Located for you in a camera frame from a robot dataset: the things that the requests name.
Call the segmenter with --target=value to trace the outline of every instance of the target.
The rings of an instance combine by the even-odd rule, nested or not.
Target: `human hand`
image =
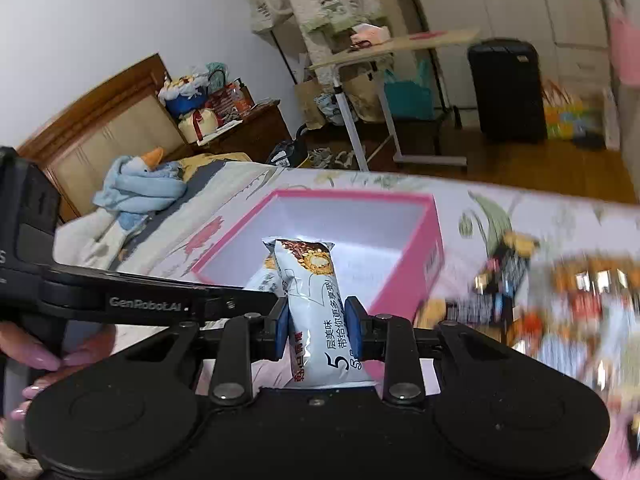
[[[11,412],[11,418],[22,420],[33,399],[42,390],[90,364],[108,357],[116,338],[114,325],[104,325],[99,332],[86,339],[73,352],[59,358],[36,338],[10,321],[0,322],[0,350],[8,357],[47,374],[22,391],[26,400]]]

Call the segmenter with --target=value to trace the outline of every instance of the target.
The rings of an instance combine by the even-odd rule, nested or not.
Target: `wooden nightstand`
[[[255,107],[242,124],[216,137],[203,146],[193,143],[196,153],[246,153],[252,161],[264,164],[276,144],[290,140],[287,125],[282,119],[279,100]]]

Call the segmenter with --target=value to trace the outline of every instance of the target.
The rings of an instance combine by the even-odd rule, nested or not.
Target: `pink box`
[[[276,190],[203,255],[203,283],[245,286],[268,250],[265,237],[333,242],[343,299],[371,315],[413,320],[444,263],[433,196],[362,190]]]

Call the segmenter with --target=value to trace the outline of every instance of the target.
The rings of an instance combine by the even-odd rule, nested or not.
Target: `white cabinet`
[[[610,82],[609,56],[603,50],[559,47],[558,62],[563,79]]]
[[[558,78],[556,45],[545,0],[484,0],[493,36],[529,41],[538,51],[543,76]]]
[[[430,30],[480,27],[480,40],[517,38],[533,44],[543,77],[599,82],[608,71],[600,0],[419,0]],[[441,48],[438,59],[449,100],[475,106],[466,46]]]
[[[480,27],[479,39],[493,35],[483,0],[420,0],[429,30]],[[449,101],[460,107],[476,105],[471,68],[466,60],[466,46],[438,49],[438,61]]]
[[[556,43],[607,47],[600,0],[546,0]]]

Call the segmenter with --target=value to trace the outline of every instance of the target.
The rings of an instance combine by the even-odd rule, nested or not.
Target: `screw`
[[[413,383],[396,383],[389,388],[391,396],[399,400],[415,399],[421,392],[420,387]]]
[[[221,400],[234,400],[242,397],[244,388],[238,383],[222,383],[213,388],[213,394]]]

